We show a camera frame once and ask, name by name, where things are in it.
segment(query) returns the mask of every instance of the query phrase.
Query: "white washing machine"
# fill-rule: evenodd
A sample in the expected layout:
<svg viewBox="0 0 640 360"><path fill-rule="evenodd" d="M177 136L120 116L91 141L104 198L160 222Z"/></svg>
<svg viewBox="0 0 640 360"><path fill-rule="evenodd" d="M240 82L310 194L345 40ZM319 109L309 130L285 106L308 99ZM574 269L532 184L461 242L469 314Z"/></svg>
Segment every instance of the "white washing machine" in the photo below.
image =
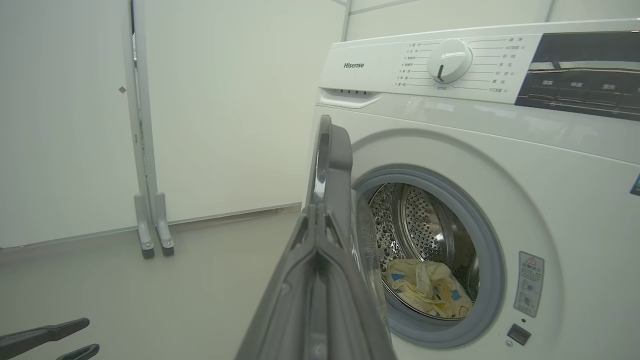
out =
<svg viewBox="0 0 640 360"><path fill-rule="evenodd" d="M381 269L441 261L474 301L437 319L386 286L399 359L638 356L639 30L564 22L332 46L314 118L350 136Z"/></svg>
<svg viewBox="0 0 640 360"><path fill-rule="evenodd" d="M238 359L389 359L384 326L400 360L637 358L638 31L608 20L334 44L307 210ZM447 265L456 289L409 293L394 268L409 263L417 279ZM470 304L434 312L434 296Z"/></svg>

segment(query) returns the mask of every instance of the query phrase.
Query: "control knob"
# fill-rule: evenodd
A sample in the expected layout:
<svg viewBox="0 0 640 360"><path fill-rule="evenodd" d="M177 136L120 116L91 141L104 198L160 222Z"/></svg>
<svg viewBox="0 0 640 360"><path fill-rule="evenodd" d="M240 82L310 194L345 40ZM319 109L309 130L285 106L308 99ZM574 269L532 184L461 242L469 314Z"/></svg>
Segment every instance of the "control knob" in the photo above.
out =
<svg viewBox="0 0 640 360"><path fill-rule="evenodd" d="M433 49L427 61L427 69L435 81L448 84L461 78L471 66L472 60L471 50L462 40L449 39Z"/></svg>

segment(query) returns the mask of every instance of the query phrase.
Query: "white wall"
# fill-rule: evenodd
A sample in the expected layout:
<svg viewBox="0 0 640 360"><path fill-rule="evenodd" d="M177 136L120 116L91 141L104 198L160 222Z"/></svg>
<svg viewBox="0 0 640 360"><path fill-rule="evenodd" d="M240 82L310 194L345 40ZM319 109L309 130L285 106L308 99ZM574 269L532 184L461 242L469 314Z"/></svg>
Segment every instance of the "white wall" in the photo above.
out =
<svg viewBox="0 0 640 360"><path fill-rule="evenodd" d="M394 4L376 8L382 4ZM478 26L543 22L550 0L354 0L347 40Z"/></svg>
<svg viewBox="0 0 640 360"><path fill-rule="evenodd" d="M549 21L640 17L639 0L556 0Z"/></svg>
<svg viewBox="0 0 640 360"><path fill-rule="evenodd" d="M638 0L353 0L347 40L531 22L640 17Z"/></svg>
<svg viewBox="0 0 640 360"><path fill-rule="evenodd" d="M345 7L331 0L138 5L145 22L136 23L138 66L141 81L147 66L157 190L166 194L169 221L299 202L317 82L340 41Z"/></svg>
<svg viewBox="0 0 640 360"><path fill-rule="evenodd" d="M128 8L0 2L0 247L136 224Z"/></svg>

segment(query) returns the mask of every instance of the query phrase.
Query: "stainless steel drum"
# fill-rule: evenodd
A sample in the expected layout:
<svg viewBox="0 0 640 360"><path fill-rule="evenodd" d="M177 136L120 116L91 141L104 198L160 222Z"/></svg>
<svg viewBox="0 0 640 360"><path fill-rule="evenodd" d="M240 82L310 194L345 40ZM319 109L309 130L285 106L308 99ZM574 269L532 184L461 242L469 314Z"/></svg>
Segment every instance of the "stainless steel drum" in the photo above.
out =
<svg viewBox="0 0 640 360"><path fill-rule="evenodd" d="M376 222L383 278L393 259L437 261L445 263L476 300L480 280L476 250L464 225L445 204L416 186L391 183L378 189L369 207Z"/></svg>

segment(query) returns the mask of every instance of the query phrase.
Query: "cloth in drum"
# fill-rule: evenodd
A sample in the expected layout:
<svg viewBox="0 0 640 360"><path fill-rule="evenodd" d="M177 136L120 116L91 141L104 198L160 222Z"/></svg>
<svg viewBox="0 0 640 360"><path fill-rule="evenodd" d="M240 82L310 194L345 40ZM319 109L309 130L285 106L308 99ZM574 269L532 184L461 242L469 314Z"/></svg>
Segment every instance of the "cloth in drum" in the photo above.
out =
<svg viewBox="0 0 640 360"><path fill-rule="evenodd" d="M464 318L473 302L443 263L395 259L385 274L396 295L416 310L440 318Z"/></svg>

